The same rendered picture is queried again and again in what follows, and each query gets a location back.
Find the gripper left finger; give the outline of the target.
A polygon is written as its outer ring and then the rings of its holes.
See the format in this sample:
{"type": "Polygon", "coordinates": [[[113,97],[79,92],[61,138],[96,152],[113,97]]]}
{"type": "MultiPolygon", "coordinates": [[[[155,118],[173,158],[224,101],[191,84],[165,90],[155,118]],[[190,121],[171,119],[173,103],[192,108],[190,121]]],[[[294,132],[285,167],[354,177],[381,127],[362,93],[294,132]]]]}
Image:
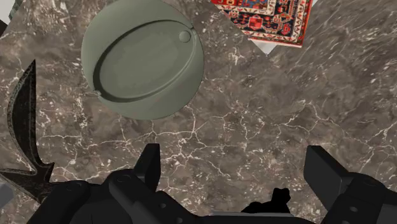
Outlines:
{"type": "Polygon", "coordinates": [[[158,191],[160,146],[149,143],[132,169],[102,184],[58,183],[27,224],[199,224],[167,193],[158,191]]]}

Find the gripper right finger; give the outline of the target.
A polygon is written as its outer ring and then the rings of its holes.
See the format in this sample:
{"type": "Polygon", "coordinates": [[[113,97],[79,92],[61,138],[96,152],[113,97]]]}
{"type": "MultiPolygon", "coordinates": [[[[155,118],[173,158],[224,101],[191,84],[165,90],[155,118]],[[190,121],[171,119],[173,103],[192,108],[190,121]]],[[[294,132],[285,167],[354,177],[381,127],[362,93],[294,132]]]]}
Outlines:
{"type": "Polygon", "coordinates": [[[303,176],[328,211],[321,224],[397,224],[397,192],[349,172],[321,146],[308,146],[303,176]]]}

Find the black curved pointed ornament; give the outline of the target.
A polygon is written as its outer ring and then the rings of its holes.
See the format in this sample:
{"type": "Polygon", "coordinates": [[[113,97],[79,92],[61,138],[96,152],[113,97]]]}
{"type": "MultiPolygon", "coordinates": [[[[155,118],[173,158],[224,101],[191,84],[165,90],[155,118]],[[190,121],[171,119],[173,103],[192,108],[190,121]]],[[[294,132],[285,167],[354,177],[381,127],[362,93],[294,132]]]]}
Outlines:
{"type": "Polygon", "coordinates": [[[50,182],[55,164],[44,163],[37,149],[35,61],[29,64],[12,91],[7,109],[7,122],[17,150],[33,170],[0,169],[0,178],[41,204],[55,186],[50,182]]]}

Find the grey-green round dish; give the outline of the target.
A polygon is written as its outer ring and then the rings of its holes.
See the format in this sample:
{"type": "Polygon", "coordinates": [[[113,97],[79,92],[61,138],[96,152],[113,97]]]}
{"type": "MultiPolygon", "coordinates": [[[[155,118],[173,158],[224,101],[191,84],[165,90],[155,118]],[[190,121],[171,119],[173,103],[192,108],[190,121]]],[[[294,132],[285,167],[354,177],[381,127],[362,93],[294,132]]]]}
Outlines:
{"type": "Polygon", "coordinates": [[[202,81],[204,51],[192,23],[162,0],[116,0],[92,19],[81,65],[110,110],[155,120],[188,104],[202,81]]]}

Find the red patterned robot stand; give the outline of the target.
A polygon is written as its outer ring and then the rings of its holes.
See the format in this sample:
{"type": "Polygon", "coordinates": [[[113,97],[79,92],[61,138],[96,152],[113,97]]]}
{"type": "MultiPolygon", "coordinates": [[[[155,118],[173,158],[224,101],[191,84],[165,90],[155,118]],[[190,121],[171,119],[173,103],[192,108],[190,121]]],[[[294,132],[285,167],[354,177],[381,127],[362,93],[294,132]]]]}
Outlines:
{"type": "Polygon", "coordinates": [[[313,0],[211,0],[250,40],[301,48],[313,0]]]}

